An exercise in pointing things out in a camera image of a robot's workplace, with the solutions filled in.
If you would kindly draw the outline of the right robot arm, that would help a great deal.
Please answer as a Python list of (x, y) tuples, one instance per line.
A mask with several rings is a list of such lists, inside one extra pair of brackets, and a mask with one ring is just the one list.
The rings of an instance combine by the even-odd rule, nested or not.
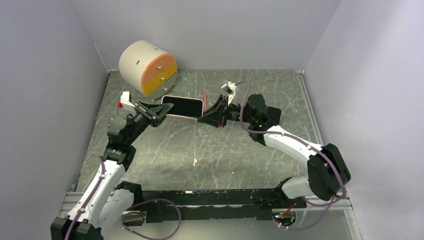
[(229, 103), (220, 95), (197, 121), (212, 127), (224, 127), (227, 121), (243, 123), (250, 138), (263, 146), (271, 147), (297, 160), (306, 167), (301, 177), (289, 177), (277, 187), (275, 202), (288, 207), (296, 198), (315, 195), (323, 201), (345, 193), (351, 174), (337, 146), (320, 145), (304, 140), (280, 125), (282, 111), (267, 106), (262, 94), (250, 95), (245, 105)]

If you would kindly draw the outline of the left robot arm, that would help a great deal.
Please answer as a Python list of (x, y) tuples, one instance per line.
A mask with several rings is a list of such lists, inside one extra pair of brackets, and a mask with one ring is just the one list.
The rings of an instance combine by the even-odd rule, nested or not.
[(65, 215), (56, 217), (51, 226), (53, 240), (102, 240), (122, 213), (137, 210), (143, 203), (140, 184), (121, 181), (129, 169), (136, 149), (133, 142), (149, 127), (158, 127), (174, 107), (172, 103), (128, 104), (126, 117), (108, 122), (108, 143), (99, 168), (88, 188)]

